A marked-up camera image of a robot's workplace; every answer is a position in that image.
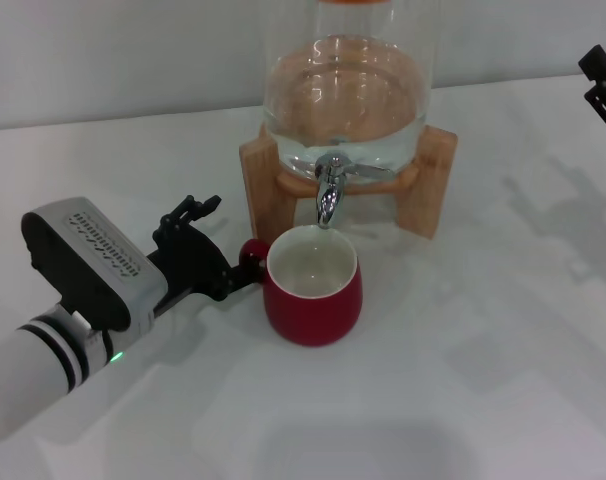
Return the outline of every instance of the orange lid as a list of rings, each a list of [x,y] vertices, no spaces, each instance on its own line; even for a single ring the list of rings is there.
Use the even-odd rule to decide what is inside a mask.
[[[341,3],[344,5],[365,5],[368,3],[386,3],[390,0],[319,0],[320,3]]]

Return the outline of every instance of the white wall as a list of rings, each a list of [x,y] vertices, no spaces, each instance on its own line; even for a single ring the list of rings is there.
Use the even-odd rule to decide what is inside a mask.
[[[577,72],[606,0],[444,0],[438,85]],[[0,128],[257,104],[257,0],[0,0]]]

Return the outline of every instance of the metal spigot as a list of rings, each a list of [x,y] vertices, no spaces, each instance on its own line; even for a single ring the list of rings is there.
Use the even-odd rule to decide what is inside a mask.
[[[319,181],[316,198],[317,222],[323,229],[331,228],[336,212],[343,200],[347,175],[391,181],[394,172],[387,168],[372,167],[352,162],[342,152],[329,152],[316,161],[314,175]]]

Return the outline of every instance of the mug handle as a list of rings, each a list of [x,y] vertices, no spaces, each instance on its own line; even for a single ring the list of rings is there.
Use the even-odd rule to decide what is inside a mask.
[[[239,263],[244,265],[248,260],[258,259],[261,262],[261,266],[263,267],[263,271],[267,271],[267,256],[270,253],[270,246],[255,238],[248,240],[245,242],[245,245],[241,248],[241,253],[239,253]],[[265,281],[265,275],[262,276],[259,283],[263,283]]]

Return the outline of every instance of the red mug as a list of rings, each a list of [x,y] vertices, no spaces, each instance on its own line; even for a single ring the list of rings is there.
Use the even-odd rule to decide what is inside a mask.
[[[336,230],[297,227],[271,246],[250,240],[241,258],[265,261],[265,312],[282,337],[307,347],[343,338],[354,327],[363,304],[356,250]]]

